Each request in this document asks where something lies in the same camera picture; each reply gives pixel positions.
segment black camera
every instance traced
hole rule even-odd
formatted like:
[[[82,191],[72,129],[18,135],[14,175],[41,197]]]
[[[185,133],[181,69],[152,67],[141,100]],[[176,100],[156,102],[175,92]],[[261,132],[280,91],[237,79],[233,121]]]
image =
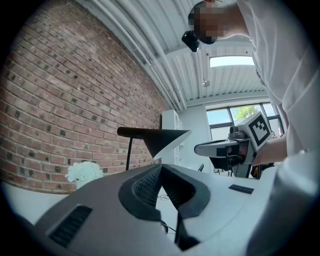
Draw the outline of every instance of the black camera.
[[[182,41],[190,48],[191,51],[196,53],[199,49],[199,39],[193,31],[186,31],[182,36]]]

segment white cabinet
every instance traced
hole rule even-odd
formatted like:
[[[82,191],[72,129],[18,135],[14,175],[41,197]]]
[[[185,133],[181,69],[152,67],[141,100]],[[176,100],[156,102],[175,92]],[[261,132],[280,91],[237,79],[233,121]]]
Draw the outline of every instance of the white cabinet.
[[[177,112],[172,109],[162,112],[162,129],[166,130],[183,130],[184,125],[181,122]],[[180,149],[185,145],[183,141],[179,146],[170,152],[167,152],[161,159],[162,164],[180,165]]]

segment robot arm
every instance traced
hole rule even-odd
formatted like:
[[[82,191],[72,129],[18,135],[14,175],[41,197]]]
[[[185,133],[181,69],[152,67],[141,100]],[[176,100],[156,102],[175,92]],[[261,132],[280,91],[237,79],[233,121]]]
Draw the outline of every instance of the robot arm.
[[[267,122],[262,113],[258,112],[238,126],[231,126],[228,138],[198,144],[194,152],[209,157],[216,169],[232,171],[239,178],[248,178],[257,151],[270,137]]]

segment window frame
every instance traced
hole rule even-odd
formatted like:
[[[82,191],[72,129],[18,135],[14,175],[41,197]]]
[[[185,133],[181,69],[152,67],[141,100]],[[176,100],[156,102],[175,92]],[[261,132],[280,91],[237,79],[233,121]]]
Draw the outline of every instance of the window frame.
[[[260,103],[254,103],[254,104],[242,104],[242,105],[235,105],[235,106],[231,106],[231,107],[227,106],[227,107],[208,109],[206,112],[217,111],[217,110],[227,110],[228,114],[229,114],[229,117],[230,117],[230,120],[231,120],[231,122],[210,124],[209,127],[210,127],[211,139],[212,139],[212,129],[230,127],[230,126],[234,126],[235,125],[235,121],[234,121],[234,118],[233,118],[233,116],[231,114],[230,108],[240,108],[240,107],[247,107],[247,106],[260,106],[262,114],[264,115],[264,117],[266,117],[267,125],[269,126],[270,131],[272,131],[270,120],[278,119],[278,122],[280,124],[281,133],[282,133],[282,135],[284,135],[285,134],[284,125],[282,123],[281,116],[280,116],[278,108],[276,106],[271,105],[273,107],[275,115],[267,116],[267,113],[266,113],[266,110],[265,110],[265,107],[264,107],[264,105],[266,105],[266,104],[270,104],[270,102],[260,102]]]

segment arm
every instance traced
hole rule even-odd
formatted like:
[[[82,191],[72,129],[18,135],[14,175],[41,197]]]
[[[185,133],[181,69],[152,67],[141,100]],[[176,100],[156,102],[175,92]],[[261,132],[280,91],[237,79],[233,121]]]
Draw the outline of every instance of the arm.
[[[288,128],[289,122],[286,112],[283,110],[282,105],[277,107],[281,111],[285,125]],[[287,156],[287,133],[285,133],[281,138],[268,140],[257,152],[252,166],[282,162]]]

